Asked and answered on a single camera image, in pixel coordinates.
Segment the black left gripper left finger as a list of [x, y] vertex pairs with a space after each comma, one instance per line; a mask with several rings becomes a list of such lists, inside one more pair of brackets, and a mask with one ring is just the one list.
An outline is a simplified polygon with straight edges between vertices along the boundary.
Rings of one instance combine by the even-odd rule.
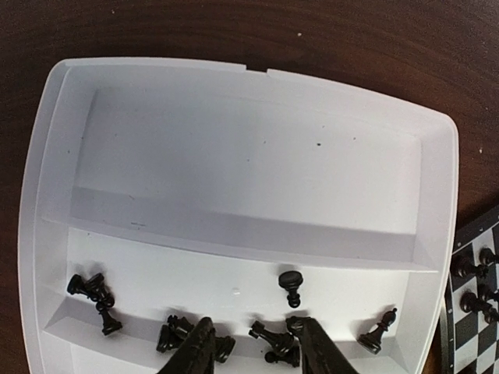
[[170, 332], [177, 337], [186, 332], [186, 339], [157, 374], [214, 373], [215, 328], [210, 317], [203, 317], [195, 326], [185, 318], [169, 316]]

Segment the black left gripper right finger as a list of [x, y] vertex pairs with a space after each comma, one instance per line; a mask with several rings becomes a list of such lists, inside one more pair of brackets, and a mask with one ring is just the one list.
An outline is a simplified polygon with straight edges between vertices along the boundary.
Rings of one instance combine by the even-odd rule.
[[302, 351], [302, 373], [358, 374], [348, 359], [312, 317], [287, 318], [288, 331], [299, 339]]

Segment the black piece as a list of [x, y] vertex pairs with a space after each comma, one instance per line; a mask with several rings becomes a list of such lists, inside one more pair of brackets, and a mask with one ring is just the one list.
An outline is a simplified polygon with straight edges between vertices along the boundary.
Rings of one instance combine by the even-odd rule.
[[482, 313], [483, 318], [487, 323], [498, 322], [498, 311], [488, 302], [480, 300], [474, 293], [467, 291], [464, 293], [459, 302], [463, 312], [473, 312], [475, 314]]
[[478, 297], [484, 302], [493, 300], [499, 302], [498, 291], [493, 291], [487, 284], [479, 284], [477, 287]]
[[466, 278], [469, 276], [485, 278], [488, 274], [488, 268], [484, 265], [475, 265], [472, 258], [457, 255], [451, 261], [451, 274], [454, 277], [460, 278]]

